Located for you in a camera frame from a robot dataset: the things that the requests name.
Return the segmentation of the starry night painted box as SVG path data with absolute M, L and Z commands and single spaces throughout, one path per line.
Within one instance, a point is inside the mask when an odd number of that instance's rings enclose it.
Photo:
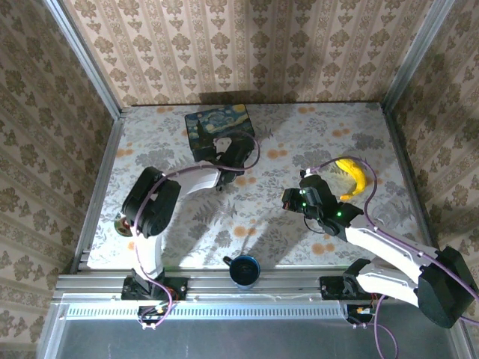
M 187 114 L 184 119 L 189 147 L 196 162 L 206 161 L 215 156 L 214 138 L 250 139 L 246 133 L 251 137 L 255 136 L 246 106 L 243 104 Z

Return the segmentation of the floral patterned tablecloth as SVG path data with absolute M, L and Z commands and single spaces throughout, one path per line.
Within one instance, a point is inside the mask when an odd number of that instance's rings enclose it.
M 141 106 L 124 117 L 106 196 L 88 256 L 91 269 L 130 269 L 134 242 L 118 235 L 114 219 L 144 168 L 169 173 L 194 165 L 184 117 L 196 105 Z M 180 200 L 162 240 L 167 266 L 220 267 L 225 256 L 250 254 L 273 266 L 346 266 L 370 253 L 327 234 L 313 221 L 281 207 L 299 172 L 321 167 L 332 193 L 355 182 L 332 163 L 349 155 L 371 166 L 367 189 L 353 198 L 386 228 L 422 242 L 412 203 L 380 106 L 373 102 L 248 105 L 260 150 L 254 165 L 222 191 L 207 189 Z

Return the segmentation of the small patterned bowl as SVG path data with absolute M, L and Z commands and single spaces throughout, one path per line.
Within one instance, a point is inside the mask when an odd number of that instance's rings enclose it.
M 130 225 L 126 219 L 126 216 L 119 212 L 114 219 L 114 228 L 118 235 L 122 237 L 132 237 L 132 231 Z

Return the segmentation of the dark blue mug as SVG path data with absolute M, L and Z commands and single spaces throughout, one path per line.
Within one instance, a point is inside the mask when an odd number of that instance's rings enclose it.
M 260 277 L 260 265 L 254 257 L 242 255 L 232 259 L 225 256 L 223 262 L 228 266 L 231 280 L 240 289 L 251 289 Z

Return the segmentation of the aluminium frame post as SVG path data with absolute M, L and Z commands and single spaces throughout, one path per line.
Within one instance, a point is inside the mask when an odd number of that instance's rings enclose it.
M 382 110 L 392 112 L 401 98 L 407 85 L 412 79 L 419 64 L 426 55 L 445 18 L 451 11 L 455 0 L 433 0 L 430 9 L 425 16 L 421 27 L 412 41 L 409 51 L 406 53 L 403 63 L 400 65 L 384 100 Z
M 63 0 L 42 0 L 53 19 L 56 21 L 61 32 L 65 36 L 70 48 L 79 60 L 80 65 L 85 71 L 88 79 L 91 81 L 95 90 L 100 96 L 104 106 L 112 116 L 114 121 L 120 118 L 122 109 L 109 87 L 105 76 L 100 70 L 100 66 L 94 59 L 92 51 L 83 38 L 73 17 L 70 15 Z

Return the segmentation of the wide aluminium base rail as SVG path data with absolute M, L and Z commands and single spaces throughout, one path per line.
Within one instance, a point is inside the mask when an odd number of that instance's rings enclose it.
M 77 302 L 115 301 L 120 298 L 125 271 L 92 271 L 59 277 L 54 298 Z M 177 271 L 169 277 L 186 277 L 188 302 L 273 302 L 321 299 L 320 277 L 334 276 L 324 271 L 263 271 L 260 280 L 251 289 L 239 289 L 226 270 Z

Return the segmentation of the yellow banana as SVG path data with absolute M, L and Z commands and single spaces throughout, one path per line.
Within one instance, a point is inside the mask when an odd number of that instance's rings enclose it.
M 361 194 L 367 187 L 367 177 L 364 171 L 352 159 L 339 159 L 335 164 L 344 172 L 349 174 L 356 183 L 356 187 L 348 194 L 340 196 L 341 201 L 351 200 L 358 194 Z

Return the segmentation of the aluminium side rail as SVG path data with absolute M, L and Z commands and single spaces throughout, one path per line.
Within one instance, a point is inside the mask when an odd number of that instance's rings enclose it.
M 113 123 L 69 274 L 76 274 L 80 270 L 82 256 L 89 252 L 94 241 L 109 178 L 123 133 L 123 125 L 124 119 L 121 116 Z
M 439 248 L 437 235 L 430 227 L 430 216 L 428 215 L 426 206 L 422 203 L 418 194 L 418 182 L 410 160 L 409 154 L 406 150 L 406 139 L 402 133 L 401 128 L 397 124 L 394 115 L 388 111 L 384 105 L 380 105 L 382 113 L 385 117 L 385 123 L 388 127 L 388 132 L 391 142 L 399 162 L 400 170 L 406 186 L 406 190 L 412 203 L 412 211 L 418 223 L 418 228 L 421 232 L 422 242 Z

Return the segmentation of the small black connector board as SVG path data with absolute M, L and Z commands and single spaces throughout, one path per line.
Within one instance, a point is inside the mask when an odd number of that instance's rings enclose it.
M 156 327 L 167 310 L 167 305 L 140 306 L 138 308 L 138 322 L 146 328 Z
M 346 321 L 350 324 L 362 326 L 369 326 L 373 324 L 373 320 L 376 315 L 375 307 L 348 304 L 346 309 Z

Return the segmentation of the grey metal sheet panel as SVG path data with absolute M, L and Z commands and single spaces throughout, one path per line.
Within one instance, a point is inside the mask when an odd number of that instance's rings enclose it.
M 154 329 L 136 320 L 67 320 L 53 304 L 36 359 L 479 359 L 463 325 L 442 329 L 407 304 L 384 303 L 372 325 L 344 319 L 167 318 Z

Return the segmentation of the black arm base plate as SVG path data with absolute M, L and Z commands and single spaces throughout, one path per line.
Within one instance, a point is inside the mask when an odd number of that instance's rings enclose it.
M 154 280 L 162 284 L 171 293 L 171 297 L 174 301 L 186 299 L 189 281 L 187 277 L 166 277 L 165 273 L 162 272 Z M 132 269 L 123 281 L 121 299 L 167 301 L 168 296 L 164 289 L 144 279 L 135 269 Z
M 379 293 L 365 292 L 353 277 L 323 276 L 320 277 L 320 292 L 323 300 L 368 300 L 379 298 Z

